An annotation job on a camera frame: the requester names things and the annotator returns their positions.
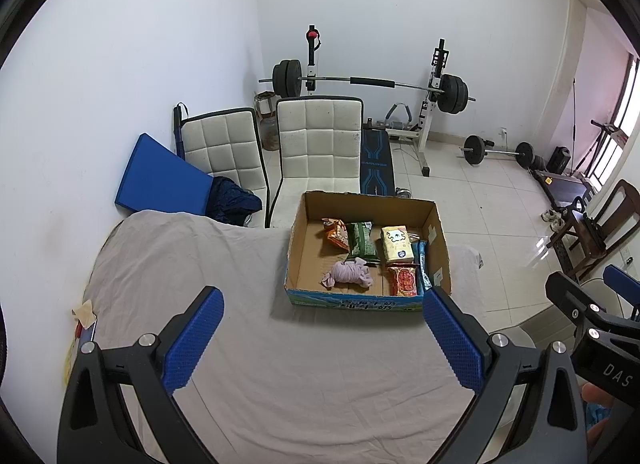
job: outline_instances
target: barbell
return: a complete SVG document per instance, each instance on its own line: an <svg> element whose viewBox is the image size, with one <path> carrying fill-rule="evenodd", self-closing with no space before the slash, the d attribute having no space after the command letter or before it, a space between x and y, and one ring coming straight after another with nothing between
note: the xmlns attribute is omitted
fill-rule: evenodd
<svg viewBox="0 0 640 464"><path fill-rule="evenodd" d="M487 154L504 154L513 155L516 157L518 164L525 169L533 168L535 170L543 170L540 165L544 165L542 157L535 155L533 147L530 143L522 142L516 147L515 152L507 152L501 150L487 150L486 147L493 147L495 145L492 141L485 141L480 136L469 136L465 140L465 146L460 150L464 153L466 162L470 165L479 165L484 160Z"/></svg>
<svg viewBox="0 0 640 464"><path fill-rule="evenodd" d="M438 108L448 114L457 114L466 108L468 101L476 101L469 98L469 91L466 83L458 76L443 74L440 79L440 88L420 87L409 85L408 83L398 83L393 80L380 80L379 78L350 78L340 76L302 76L302 66L299 60L283 60L273 66L271 78L258 80L260 83L271 82L273 91L282 98L297 98L302 92L302 82L348 82L351 85L374 85L379 87L404 87L416 90L425 90L436 93Z"/></svg>

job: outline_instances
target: black speaker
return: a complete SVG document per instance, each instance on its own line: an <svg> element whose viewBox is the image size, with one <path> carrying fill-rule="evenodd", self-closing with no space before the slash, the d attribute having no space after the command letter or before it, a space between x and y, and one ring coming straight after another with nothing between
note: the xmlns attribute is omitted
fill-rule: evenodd
<svg viewBox="0 0 640 464"><path fill-rule="evenodd" d="M571 159L571 152L567 147L556 147L554 153L551 155L551 159L546 164L546 171L551 173L562 173L569 164Z"/></svg>

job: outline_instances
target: green snack bag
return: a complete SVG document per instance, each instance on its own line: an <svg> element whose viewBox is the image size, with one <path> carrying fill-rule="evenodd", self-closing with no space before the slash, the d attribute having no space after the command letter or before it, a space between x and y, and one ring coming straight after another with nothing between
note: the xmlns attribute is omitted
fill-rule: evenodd
<svg viewBox="0 0 640 464"><path fill-rule="evenodd" d="M376 245L371 240L371 226L371 222L347 224L347 231L349 232L348 261L361 258L371 264L380 263Z"/></svg>

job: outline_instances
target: wooden chair backrest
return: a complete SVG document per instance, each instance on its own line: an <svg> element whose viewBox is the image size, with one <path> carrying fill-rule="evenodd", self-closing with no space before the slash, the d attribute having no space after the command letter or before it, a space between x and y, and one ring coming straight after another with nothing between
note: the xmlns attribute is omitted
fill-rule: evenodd
<svg viewBox="0 0 640 464"><path fill-rule="evenodd" d="M623 190L625 192L625 198L620 203L620 205L616 208L616 210L606 219L602 224L600 224L600 219L606 212L607 208L611 205L613 198L620 191ZM598 212L595 221L600 224L602 228L602 234L604 235L605 241L610 238L614 233L616 233L620 227L631 219L634 215L637 215L640 218L640 193L636 190L636 187L632 184L628 183L624 179L620 179L618 184L614 187L611 192L607 202L605 202L604 206ZM628 239L638 228L640 228L640 220L636 221L636 223L629 228L619 240L615 242L613 246L607 248L607 251L611 251L615 249L620 244L624 243L626 239Z"/></svg>

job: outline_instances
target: tufted cushion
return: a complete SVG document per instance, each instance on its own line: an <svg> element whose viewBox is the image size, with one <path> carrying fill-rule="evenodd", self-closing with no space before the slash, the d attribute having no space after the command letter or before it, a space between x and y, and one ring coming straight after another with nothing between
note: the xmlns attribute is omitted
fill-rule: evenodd
<svg viewBox="0 0 640 464"><path fill-rule="evenodd" d="M182 122L184 158L209 175L223 175L262 200L251 227L266 224L268 183L255 111L252 108L223 110L188 118Z"/></svg>
<svg viewBox="0 0 640 464"><path fill-rule="evenodd" d="M310 190L360 192L360 129L357 98L306 96L278 101L282 182L272 227L290 227L300 196Z"/></svg>

